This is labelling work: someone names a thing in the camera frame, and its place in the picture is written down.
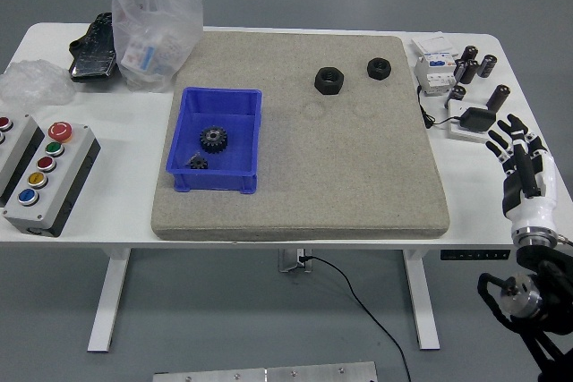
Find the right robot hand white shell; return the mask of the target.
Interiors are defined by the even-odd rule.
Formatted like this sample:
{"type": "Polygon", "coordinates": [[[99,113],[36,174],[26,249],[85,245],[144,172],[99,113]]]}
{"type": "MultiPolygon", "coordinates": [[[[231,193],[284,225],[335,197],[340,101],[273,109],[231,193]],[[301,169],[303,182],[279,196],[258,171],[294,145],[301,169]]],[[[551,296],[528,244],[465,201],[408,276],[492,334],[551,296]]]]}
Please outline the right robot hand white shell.
{"type": "Polygon", "coordinates": [[[528,233],[555,236],[557,168],[550,151],[541,137],[513,114],[497,125],[506,135],[488,131],[486,148],[505,174],[502,213],[511,222],[512,237],[517,242],[528,233]]]}

